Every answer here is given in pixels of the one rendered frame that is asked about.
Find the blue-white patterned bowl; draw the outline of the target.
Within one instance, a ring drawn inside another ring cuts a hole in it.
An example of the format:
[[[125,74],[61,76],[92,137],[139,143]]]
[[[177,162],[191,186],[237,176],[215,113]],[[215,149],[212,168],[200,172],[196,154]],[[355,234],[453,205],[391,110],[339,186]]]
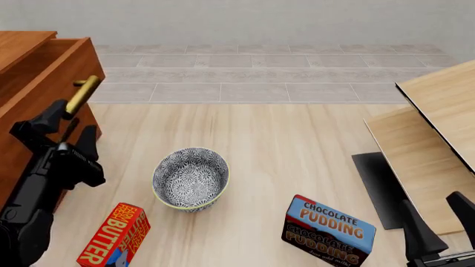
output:
[[[183,148],[162,159],[151,180],[155,197],[169,208],[197,213],[215,204],[229,184],[225,159],[208,148]]]

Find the chocolate pudding box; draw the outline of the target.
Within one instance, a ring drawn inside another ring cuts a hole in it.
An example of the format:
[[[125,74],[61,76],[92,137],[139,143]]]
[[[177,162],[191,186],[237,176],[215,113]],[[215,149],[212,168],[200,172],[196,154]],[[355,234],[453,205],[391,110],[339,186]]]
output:
[[[368,258],[376,227],[295,195],[286,211],[281,239],[336,267],[361,267]]]

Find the red butter box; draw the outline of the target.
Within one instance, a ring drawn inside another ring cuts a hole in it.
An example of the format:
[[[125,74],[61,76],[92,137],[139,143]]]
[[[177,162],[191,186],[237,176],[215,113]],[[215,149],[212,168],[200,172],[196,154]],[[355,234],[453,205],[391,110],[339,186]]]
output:
[[[150,228],[143,208],[121,202],[76,261],[81,267],[129,267]]]

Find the wooden cabinet drawer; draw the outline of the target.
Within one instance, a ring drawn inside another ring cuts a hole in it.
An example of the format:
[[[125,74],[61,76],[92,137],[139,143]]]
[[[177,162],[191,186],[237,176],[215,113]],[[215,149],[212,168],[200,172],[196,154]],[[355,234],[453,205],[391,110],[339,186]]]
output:
[[[0,74],[0,128],[31,119],[57,99],[71,99],[73,83],[105,78],[91,39],[50,39]]]

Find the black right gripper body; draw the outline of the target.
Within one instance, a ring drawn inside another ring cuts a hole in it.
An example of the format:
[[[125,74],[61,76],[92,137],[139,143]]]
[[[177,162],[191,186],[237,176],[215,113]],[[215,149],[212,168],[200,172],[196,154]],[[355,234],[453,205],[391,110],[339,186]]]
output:
[[[475,267],[475,250],[409,260],[407,267]]]

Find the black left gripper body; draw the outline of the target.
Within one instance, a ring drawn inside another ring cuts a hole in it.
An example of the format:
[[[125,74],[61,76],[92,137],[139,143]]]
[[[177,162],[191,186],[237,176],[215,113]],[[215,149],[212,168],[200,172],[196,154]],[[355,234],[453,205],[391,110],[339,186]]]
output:
[[[105,183],[102,166],[72,144],[42,140],[36,142],[35,154],[40,156],[35,167],[36,188],[72,190],[80,182],[91,187]]]

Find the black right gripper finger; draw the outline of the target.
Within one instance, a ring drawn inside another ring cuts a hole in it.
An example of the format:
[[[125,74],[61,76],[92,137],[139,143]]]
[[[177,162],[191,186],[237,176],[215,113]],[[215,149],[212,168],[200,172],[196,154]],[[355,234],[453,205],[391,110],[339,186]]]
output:
[[[409,200],[399,205],[407,260],[438,260],[448,245],[421,218]]]
[[[459,191],[454,191],[446,200],[467,233],[475,233],[475,204]]]

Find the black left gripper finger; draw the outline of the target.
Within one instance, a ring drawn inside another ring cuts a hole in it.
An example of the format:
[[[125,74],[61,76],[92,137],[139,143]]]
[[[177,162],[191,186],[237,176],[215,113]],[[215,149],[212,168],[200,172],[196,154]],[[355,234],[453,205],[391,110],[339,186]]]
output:
[[[48,134],[58,133],[67,103],[65,99],[58,99],[36,117],[16,122],[10,129],[10,135],[20,141],[25,141],[26,139],[46,137]]]
[[[84,155],[96,162],[99,159],[96,148],[97,126],[85,126],[75,144],[76,148]]]

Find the wooden cabinet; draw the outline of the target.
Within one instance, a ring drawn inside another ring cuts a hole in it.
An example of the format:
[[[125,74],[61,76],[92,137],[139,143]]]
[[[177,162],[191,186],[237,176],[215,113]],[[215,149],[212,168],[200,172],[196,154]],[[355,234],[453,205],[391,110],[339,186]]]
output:
[[[0,74],[50,39],[59,39],[56,32],[0,31]],[[3,209],[31,155],[20,141],[10,135],[10,131],[0,128],[0,210]]]

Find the pale wood panel furniture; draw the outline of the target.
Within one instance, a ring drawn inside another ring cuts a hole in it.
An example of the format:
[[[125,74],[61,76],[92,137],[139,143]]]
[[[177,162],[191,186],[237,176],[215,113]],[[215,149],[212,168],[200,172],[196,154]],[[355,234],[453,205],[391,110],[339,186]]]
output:
[[[365,124],[423,220],[438,235],[463,231],[446,202],[475,202],[475,60],[396,84],[410,103]]]

